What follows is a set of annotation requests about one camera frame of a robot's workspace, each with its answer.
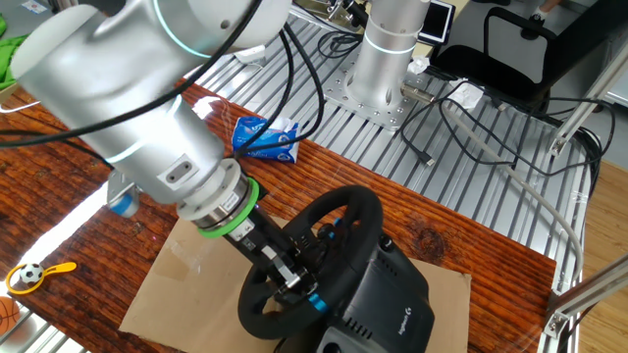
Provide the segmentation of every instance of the orange keychain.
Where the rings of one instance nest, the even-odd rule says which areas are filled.
[[[46,276],[68,273],[76,268],[77,264],[75,263],[56,265],[47,270],[43,270],[41,266],[37,264],[18,265],[9,272],[5,282],[7,283],[7,289],[9,289],[11,293],[17,295],[29,294],[35,291],[43,283],[43,279],[46,278]],[[14,289],[11,286],[11,277],[13,277],[13,274],[18,270],[20,270],[20,278],[24,283],[35,283],[35,285],[26,290]]]

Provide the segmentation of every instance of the white cable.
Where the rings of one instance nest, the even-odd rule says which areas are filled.
[[[443,110],[445,111],[445,114],[447,115],[447,117],[449,119],[451,119],[454,123],[456,123],[458,125],[458,127],[460,127],[462,130],[464,130],[469,135],[469,137],[484,150],[484,152],[486,152],[496,162],[505,162],[499,156],[499,154],[497,152],[495,152],[493,149],[491,149],[491,147],[489,147],[489,145],[484,143],[484,141],[481,140],[480,137],[478,137],[478,135],[476,135],[471,130],[471,128],[469,128],[469,126],[467,126],[461,119],[459,119],[452,111],[450,111],[448,108],[446,108],[443,105],[443,103],[441,103],[441,106],[443,107]],[[576,252],[576,269],[575,269],[576,273],[574,275],[574,278],[578,277],[580,275],[580,273],[582,272],[582,268],[584,266],[584,257],[583,257],[583,252],[582,252],[582,246],[580,246],[580,239],[578,239],[578,236],[576,235],[576,232],[573,231],[573,229],[571,228],[571,225],[562,217],[562,215],[560,215],[558,213],[558,211],[556,211],[556,209],[553,208],[553,206],[550,204],[550,202],[548,202],[548,200],[543,198],[543,196],[541,196],[537,192],[537,190],[535,190],[521,176],[519,176],[519,174],[517,172],[512,170],[507,165],[500,165],[500,167],[503,167],[506,170],[506,172],[513,179],[515,179],[521,186],[523,186],[523,188],[526,191],[528,191],[532,195],[532,197],[537,199],[537,201],[543,207],[545,207],[551,213],[551,215],[554,216],[554,218],[560,223],[560,225],[563,227],[563,229],[565,230],[567,235],[569,235],[569,238],[571,239],[571,243],[573,244],[574,250]]]
[[[4,113],[4,114],[15,113],[15,112],[19,112],[19,111],[20,111],[20,110],[22,110],[22,109],[30,108],[30,107],[32,107],[33,105],[37,105],[37,104],[39,104],[39,102],[34,102],[34,103],[26,104],[26,105],[25,105],[25,106],[23,106],[23,107],[20,107],[20,108],[15,108],[15,109],[4,109],[4,108],[2,108],[2,107],[0,106],[0,113]]]

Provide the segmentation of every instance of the green ring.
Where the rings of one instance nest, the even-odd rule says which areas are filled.
[[[259,184],[255,179],[249,178],[248,182],[250,186],[253,188],[251,191],[251,197],[248,199],[248,203],[244,206],[242,212],[239,215],[235,216],[235,218],[227,223],[224,227],[219,227],[216,230],[203,230],[201,228],[198,229],[198,232],[206,238],[215,239],[221,237],[225,234],[229,234],[234,231],[237,226],[241,225],[244,220],[248,217],[248,215],[253,211],[253,207],[257,203],[257,198],[259,197]]]

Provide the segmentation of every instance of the wood grain surface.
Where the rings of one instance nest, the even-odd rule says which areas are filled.
[[[227,145],[236,118],[251,115],[197,86],[184,98],[210,112],[205,121]],[[6,106],[31,101],[19,90]],[[40,106],[0,117],[0,128],[54,131],[46,125],[63,127]],[[270,191],[260,205],[282,218],[336,187],[371,187],[384,206],[386,233],[408,256],[473,277],[470,352],[537,350],[554,261],[310,141],[301,143],[296,165],[253,159],[242,165]],[[74,261],[78,269],[19,300],[92,352],[171,351],[117,328],[177,219],[174,207],[142,196],[129,220],[103,207],[78,228],[62,223],[71,212],[87,212],[81,202],[108,174],[94,158],[59,143],[0,151],[0,276],[33,244],[66,236],[42,265]]]
[[[596,193],[587,208],[584,277],[628,252],[628,171],[602,163]],[[598,304],[580,324],[581,353],[625,352],[628,288]]]

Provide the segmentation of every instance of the black steering wheel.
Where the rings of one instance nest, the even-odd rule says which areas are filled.
[[[290,223],[284,232],[297,238],[310,230],[335,209],[347,206],[342,224],[353,229],[338,256],[325,261],[317,274],[318,288],[307,298],[285,308],[282,312],[263,313],[273,289],[266,274],[251,268],[242,286],[237,305],[242,326],[262,339],[290,337],[323,318],[350,295],[362,279],[368,261],[382,234],[383,211],[377,195],[364,186],[345,186],[328,192],[312,202]]]

